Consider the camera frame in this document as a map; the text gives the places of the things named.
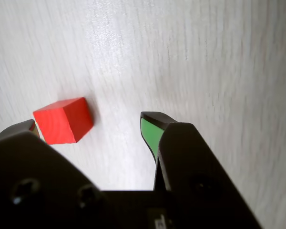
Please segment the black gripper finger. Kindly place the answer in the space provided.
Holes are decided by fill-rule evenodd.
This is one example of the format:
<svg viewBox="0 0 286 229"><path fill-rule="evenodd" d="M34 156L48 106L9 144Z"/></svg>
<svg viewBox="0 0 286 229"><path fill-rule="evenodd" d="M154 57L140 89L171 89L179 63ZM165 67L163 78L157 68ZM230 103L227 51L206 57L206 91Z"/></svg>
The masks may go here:
<svg viewBox="0 0 286 229"><path fill-rule="evenodd" d="M258 229L260 224L199 131L161 112L141 112L157 176L174 196L179 229Z"/></svg>
<svg viewBox="0 0 286 229"><path fill-rule="evenodd" d="M27 120L0 133L0 229L101 229L99 190Z"/></svg>

